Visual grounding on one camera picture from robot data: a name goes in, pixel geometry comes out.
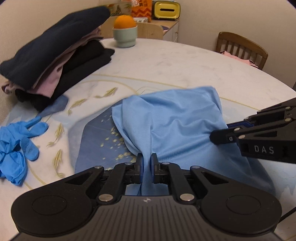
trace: orange fruit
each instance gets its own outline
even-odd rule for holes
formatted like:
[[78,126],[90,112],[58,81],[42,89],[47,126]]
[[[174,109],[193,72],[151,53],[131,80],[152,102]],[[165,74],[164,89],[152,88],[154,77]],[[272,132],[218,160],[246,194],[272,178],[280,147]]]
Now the orange fruit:
[[136,26],[136,22],[129,15],[121,15],[118,18],[116,18],[114,22],[114,28],[133,28]]

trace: light wood chair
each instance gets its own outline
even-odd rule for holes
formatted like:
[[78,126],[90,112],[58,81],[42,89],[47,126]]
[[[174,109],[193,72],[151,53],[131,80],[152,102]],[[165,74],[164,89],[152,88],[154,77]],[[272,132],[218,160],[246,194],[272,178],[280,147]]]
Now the light wood chair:
[[[113,26],[117,16],[110,17],[101,26],[101,36],[104,38],[113,38]],[[163,28],[153,23],[137,23],[138,38],[143,39],[163,39]]]
[[258,65],[259,69],[262,70],[264,64],[267,60],[268,53],[258,44],[253,41],[246,39],[238,34],[230,32],[220,32],[218,35],[216,52],[220,53],[222,50],[223,42],[226,41],[224,50],[234,55],[233,52],[236,49],[235,56],[245,59],[252,60],[255,64]]

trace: blue glove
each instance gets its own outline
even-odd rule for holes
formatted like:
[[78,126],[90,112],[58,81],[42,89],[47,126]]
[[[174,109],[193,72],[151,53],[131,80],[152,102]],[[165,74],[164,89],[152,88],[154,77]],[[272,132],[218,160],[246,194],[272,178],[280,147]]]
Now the blue glove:
[[36,117],[0,128],[0,178],[5,177],[15,185],[22,184],[27,174],[25,158],[34,161],[39,156],[39,149],[29,138],[42,135],[48,129],[48,124],[40,120],[41,117]]

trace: ceramic cup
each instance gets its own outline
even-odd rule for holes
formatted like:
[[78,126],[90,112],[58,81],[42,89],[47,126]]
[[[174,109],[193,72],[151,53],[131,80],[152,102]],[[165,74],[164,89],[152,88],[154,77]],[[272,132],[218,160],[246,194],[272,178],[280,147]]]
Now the ceramic cup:
[[113,28],[113,36],[120,48],[132,47],[138,37],[138,26],[133,28]]

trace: stack of clothes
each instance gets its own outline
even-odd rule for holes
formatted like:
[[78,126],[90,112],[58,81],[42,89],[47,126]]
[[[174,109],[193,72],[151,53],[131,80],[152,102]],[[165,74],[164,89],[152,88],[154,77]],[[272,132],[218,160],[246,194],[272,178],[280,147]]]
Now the stack of clothes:
[[94,7],[65,16],[42,35],[0,64],[7,81],[2,90],[44,110],[79,81],[108,64],[114,50],[99,42],[100,28],[110,16]]

